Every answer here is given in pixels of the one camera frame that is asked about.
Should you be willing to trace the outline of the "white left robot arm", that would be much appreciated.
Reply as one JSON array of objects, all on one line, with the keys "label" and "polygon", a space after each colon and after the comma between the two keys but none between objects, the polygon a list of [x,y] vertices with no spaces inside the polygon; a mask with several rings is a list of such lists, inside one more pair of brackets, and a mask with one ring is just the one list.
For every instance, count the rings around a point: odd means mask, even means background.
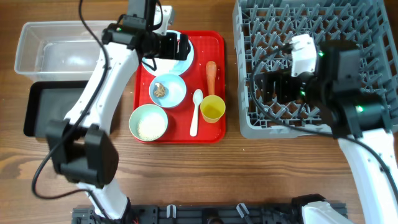
[{"label": "white left robot arm", "polygon": [[185,34],[174,34],[172,6],[130,1],[127,13],[96,37],[101,53],[83,93],[63,120],[46,130],[56,173],[85,192],[93,204],[91,221],[132,223],[130,200],[115,179],[119,155],[109,134],[118,102],[142,60],[186,60],[192,51]]}]

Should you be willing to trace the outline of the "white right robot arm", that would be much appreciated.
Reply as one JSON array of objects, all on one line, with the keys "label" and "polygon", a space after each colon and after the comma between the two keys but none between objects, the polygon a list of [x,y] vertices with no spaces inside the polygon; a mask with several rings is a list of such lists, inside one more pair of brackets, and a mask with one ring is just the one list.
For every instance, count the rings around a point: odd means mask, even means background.
[{"label": "white right robot arm", "polygon": [[352,41],[329,40],[285,44],[294,65],[303,56],[310,67],[261,73],[259,61],[249,77],[250,94],[259,87],[264,96],[276,92],[280,101],[302,100],[320,110],[331,128],[325,137],[338,140],[349,163],[368,223],[397,223],[397,162],[392,123],[386,102],[376,93],[361,90],[361,51]]}]

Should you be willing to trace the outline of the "brown food scrap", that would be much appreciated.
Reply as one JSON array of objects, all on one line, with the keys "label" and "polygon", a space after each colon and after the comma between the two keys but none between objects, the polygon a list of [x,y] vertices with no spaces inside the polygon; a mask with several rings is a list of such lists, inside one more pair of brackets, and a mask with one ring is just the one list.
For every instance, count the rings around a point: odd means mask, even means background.
[{"label": "brown food scrap", "polygon": [[154,95],[158,98],[163,98],[166,95],[167,89],[161,83],[155,83]]}]

